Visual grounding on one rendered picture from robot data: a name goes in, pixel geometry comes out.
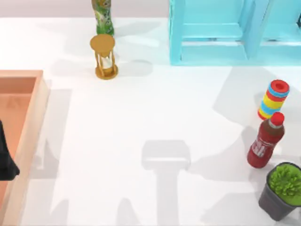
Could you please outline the green plant in grey pot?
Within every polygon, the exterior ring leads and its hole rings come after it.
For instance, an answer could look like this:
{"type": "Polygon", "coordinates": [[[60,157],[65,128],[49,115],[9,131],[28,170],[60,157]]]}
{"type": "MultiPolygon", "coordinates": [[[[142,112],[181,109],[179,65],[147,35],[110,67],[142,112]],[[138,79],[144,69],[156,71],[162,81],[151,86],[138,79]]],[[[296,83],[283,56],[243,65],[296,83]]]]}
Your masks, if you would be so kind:
{"type": "Polygon", "coordinates": [[[292,162],[275,166],[266,176],[259,206],[274,221],[301,207],[301,168],[292,162]]]}

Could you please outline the red bottle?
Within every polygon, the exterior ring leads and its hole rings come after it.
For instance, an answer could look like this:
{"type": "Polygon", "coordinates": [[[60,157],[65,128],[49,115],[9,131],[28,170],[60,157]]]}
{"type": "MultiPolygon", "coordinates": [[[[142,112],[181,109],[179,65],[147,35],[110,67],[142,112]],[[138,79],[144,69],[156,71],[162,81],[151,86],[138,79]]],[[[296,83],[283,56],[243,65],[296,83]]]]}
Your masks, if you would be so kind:
{"type": "Polygon", "coordinates": [[[284,136],[284,119],[281,112],[275,112],[260,124],[257,137],[247,154],[247,161],[252,167],[260,169],[268,164],[275,146],[284,136]]]}

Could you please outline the golden wooden hourglass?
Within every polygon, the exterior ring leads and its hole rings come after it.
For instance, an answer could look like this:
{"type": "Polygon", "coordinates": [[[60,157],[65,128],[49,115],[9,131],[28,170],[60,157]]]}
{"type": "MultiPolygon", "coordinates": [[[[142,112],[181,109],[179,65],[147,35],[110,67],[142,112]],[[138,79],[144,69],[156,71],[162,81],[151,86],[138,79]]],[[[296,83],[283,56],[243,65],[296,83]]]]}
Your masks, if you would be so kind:
{"type": "Polygon", "coordinates": [[[95,52],[96,68],[95,73],[98,78],[109,80],[116,77],[118,67],[115,64],[113,48],[115,40],[109,34],[99,34],[90,41],[90,47],[95,52]]]}

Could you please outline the salmon-coloured shallow box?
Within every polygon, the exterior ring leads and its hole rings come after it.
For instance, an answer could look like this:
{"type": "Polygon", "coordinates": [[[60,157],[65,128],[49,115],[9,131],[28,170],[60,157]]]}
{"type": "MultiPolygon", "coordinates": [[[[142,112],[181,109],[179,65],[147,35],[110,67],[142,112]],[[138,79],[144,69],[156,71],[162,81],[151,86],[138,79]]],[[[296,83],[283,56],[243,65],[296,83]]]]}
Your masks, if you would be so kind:
{"type": "Polygon", "coordinates": [[[0,181],[0,226],[19,226],[29,173],[48,102],[42,70],[0,70],[0,120],[11,156],[20,169],[0,181]]]}

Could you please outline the light blue rack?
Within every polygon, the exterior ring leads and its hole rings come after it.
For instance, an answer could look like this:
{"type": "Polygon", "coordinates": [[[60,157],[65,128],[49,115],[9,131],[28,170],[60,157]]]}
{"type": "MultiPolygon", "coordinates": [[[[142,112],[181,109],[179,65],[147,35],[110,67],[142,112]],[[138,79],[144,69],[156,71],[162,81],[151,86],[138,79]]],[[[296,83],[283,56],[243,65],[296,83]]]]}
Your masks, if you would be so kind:
{"type": "Polygon", "coordinates": [[[172,65],[301,66],[301,0],[169,0],[172,65]]]}

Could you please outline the green bottle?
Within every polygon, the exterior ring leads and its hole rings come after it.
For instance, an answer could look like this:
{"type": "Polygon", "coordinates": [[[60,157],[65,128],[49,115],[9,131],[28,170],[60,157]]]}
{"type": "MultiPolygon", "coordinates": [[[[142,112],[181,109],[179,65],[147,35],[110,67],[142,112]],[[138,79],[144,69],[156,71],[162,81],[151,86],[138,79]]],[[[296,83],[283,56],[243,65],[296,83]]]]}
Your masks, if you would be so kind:
{"type": "Polygon", "coordinates": [[[96,19],[96,33],[114,36],[111,20],[111,0],[91,0],[96,19]]]}

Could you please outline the stack of coloured rings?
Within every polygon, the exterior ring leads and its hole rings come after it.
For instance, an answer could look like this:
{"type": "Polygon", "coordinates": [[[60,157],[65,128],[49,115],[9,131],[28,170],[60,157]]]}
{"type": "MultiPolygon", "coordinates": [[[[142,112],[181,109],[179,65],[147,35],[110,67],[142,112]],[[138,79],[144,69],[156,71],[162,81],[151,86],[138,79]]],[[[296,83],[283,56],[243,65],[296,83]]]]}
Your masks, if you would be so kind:
{"type": "Polygon", "coordinates": [[[261,101],[258,116],[262,120],[271,118],[273,113],[280,112],[281,107],[290,92],[290,86],[283,80],[273,80],[261,101]]]}

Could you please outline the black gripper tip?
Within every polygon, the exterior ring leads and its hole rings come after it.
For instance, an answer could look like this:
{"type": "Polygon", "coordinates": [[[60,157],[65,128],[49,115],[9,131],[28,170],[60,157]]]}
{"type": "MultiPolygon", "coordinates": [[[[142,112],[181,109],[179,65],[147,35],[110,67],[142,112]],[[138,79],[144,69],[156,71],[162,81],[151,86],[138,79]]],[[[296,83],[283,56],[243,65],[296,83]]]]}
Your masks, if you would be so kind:
{"type": "Polygon", "coordinates": [[[6,143],[2,121],[0,120],[0,181],[12,181],[20,174],[20,169],[12,159],[6,143]]]}

